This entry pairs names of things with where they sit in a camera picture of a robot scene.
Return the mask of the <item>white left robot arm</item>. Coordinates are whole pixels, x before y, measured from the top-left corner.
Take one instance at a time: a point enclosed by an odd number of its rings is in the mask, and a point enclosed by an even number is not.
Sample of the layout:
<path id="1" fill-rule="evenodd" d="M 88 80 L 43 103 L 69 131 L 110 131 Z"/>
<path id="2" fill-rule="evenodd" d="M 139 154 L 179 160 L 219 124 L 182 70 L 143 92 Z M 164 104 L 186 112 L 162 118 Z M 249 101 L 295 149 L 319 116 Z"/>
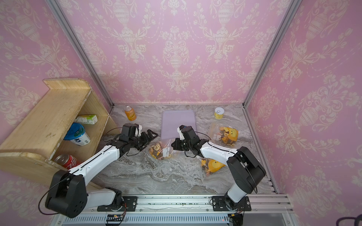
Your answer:
<path id="1" fill-rule="evenodd" d="M 83 210 L 105 206 L 118 211 L 126 208 L 122 192 L 113 188 L 87 191 L 87 185 L 112 162 L 129 153 L 131 149 L 143 151 L 158 134 L 152 130 L 142 131 L 138 124 L 126 123 L 120 134 L 106 143 L 94 156 L 67 171 L 59 170 L 53 175 L 51 185 L 43 195 L 45 207 L 52 214 L 75 218 Z"/>

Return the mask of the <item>clear ziploc bag of cookies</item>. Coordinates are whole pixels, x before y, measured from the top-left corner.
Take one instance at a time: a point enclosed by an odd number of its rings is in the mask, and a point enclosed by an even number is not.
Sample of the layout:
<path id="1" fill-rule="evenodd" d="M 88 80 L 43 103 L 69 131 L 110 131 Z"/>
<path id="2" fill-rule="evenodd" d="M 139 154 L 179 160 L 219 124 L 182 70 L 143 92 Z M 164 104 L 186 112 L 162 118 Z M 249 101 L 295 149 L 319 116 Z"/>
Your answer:
<path id="1" fill-rule="evenodd" d="M 171 144 L 175 141 L 172 139 L 163 139 L 153 142 L 149 147 L 149 154 L 156 160 L 174 159 L 178 157 L 179 151 L 173 149 Z"/>

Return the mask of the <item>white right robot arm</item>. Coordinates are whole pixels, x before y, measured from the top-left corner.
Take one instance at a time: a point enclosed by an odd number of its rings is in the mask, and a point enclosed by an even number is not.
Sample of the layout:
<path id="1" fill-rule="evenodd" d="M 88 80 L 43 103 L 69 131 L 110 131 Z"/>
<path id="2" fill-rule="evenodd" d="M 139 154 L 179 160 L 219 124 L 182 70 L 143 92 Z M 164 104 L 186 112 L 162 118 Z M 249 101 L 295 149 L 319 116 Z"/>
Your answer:
<path id="1" fill-rule="evenodd" d="M 235 209 L 239 202 L 257 190 L 257 185 L 266 176 L 266 170 L 246 147 L 226 148 L 200 139 L 191 126 L 177 129 L 180 137 L 171 144 L 176 151 L 191 151 L 195 156 L 216 160 L 227 166 L 234 179 L 234 184 L 225 194 L 225 203 Z"/>

